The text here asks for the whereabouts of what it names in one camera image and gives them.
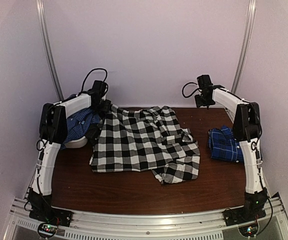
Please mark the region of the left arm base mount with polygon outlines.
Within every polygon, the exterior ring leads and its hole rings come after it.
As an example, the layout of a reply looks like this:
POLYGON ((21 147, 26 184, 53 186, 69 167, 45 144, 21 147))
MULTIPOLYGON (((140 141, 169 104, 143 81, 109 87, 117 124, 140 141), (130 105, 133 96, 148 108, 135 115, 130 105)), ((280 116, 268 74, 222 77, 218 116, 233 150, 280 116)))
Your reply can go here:
POLYGON ((73 212, 60 208, 46 208, 43 210, 33 207, 29 213, 29 217, 51 225, 69 227, 73 212))

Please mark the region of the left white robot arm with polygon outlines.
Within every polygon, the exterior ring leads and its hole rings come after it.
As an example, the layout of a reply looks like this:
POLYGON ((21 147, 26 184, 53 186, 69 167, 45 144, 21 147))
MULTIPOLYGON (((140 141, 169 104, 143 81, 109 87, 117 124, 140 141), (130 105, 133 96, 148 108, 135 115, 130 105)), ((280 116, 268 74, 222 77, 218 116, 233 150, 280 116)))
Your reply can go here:
POLYGON ((105 96, 91 90, 69 100, 43 106, 40 139, 37 142, 39 158, 28 194, 29 201, 51 199, 53 171, 60 148, 95 144, 100 134, 99 125, 110 105, 105 96))

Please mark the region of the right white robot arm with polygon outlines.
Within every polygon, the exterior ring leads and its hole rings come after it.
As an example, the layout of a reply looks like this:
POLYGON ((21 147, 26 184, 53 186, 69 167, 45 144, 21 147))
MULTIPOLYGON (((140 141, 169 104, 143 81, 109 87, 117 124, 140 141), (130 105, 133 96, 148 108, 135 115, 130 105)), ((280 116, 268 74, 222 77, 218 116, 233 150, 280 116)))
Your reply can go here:
POLYGON ((259 106, 234 95, 221 85, 199 86, 198 91, 199 94, 194 97, 197 107, 218 103, 233 114, 232 127, 209 130, 208 147, 212 159, 244 164, 245 198, 251 202, 241 208, 240 216, 250 221, 259 213, 259 199, 267 199, 260 153, 262 127, 259 106))

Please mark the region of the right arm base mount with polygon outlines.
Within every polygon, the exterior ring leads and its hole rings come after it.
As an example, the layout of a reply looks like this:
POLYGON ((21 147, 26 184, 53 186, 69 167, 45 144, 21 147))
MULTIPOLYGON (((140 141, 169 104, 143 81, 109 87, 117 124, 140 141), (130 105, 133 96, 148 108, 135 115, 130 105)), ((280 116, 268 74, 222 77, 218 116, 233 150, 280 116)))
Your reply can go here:
POLYGON ((255 222, 256 220, 266 216, 266 212, 263 209, 247 212, 243 206, 234 209, 226 208, 222 214, 227 227, 255 222))

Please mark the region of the black white checkered shirt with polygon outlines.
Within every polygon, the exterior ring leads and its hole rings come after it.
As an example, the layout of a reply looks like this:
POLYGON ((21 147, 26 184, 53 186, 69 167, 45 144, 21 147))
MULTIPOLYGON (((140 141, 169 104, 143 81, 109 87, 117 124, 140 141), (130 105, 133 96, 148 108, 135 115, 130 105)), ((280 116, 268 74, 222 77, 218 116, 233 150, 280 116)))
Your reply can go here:
POLYGON ((111 105, 90 159, 96 173, 152 171, 163 184, 195 180, 200 151, 173 109, 126 110, 111 105))

